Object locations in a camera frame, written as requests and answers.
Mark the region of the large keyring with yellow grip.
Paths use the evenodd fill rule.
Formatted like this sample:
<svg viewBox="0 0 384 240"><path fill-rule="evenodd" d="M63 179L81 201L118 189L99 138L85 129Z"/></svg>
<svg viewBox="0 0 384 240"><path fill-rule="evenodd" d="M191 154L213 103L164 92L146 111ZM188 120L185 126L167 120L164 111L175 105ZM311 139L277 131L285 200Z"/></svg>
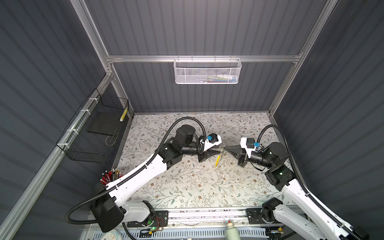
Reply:
<svg viewBox="0 0 384 240"><path fill-rule="evenodd" d="M222 157L222 154L223 154L223 151L224 151L224 150L225 150L225 147L224 147L224 146L220 146L220 147L217 149L217 151L219 151L219 154L218 154L218 157L217 157L217 159L216 159L215 168L218 167L219 162L220 162L220 159L221 159L221 157Z"/></svg>

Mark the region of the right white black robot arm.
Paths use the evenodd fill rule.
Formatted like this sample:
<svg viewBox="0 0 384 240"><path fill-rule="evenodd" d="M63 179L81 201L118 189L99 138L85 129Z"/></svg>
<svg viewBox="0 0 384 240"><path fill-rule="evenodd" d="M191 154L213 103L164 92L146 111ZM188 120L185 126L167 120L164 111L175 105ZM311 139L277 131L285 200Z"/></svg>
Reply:
<svg viewBox="0 0 384 240"><path fill-rule="evenodd" d="M264 222L280 222L306 240L368 240L369 234L362 228L354 228L331 211L300 182L284 162L289 158L286 147L273 142L263 148L254 139L242 138L241 144L224 148L233 155L240 166L246 163L265 167L267 180L278 191L293 200L307 215L306 218L292 211L277 198L262 205Z"/></svg>

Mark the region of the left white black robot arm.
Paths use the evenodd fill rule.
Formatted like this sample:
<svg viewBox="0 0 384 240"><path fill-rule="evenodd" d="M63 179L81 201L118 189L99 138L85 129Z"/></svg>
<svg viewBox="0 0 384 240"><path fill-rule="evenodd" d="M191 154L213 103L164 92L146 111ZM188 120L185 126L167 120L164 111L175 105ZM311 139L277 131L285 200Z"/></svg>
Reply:
<svg viewBox="0 0 384 240"><path fill-rule="evenodd" d="M221 136L215 133L198 137L194 127L182 125L177 129L176 135L160 147L153 160L147 159L123 177L106 186L97 187L98 192L110 191L91 203L91 211L102 232L109 232L121 223L152 225L156 214L152 205L148 201L130 202L131 195L148 181L179 163L184 155L197 156L199 162L204 162L220 153L221 144Z"/></svg>

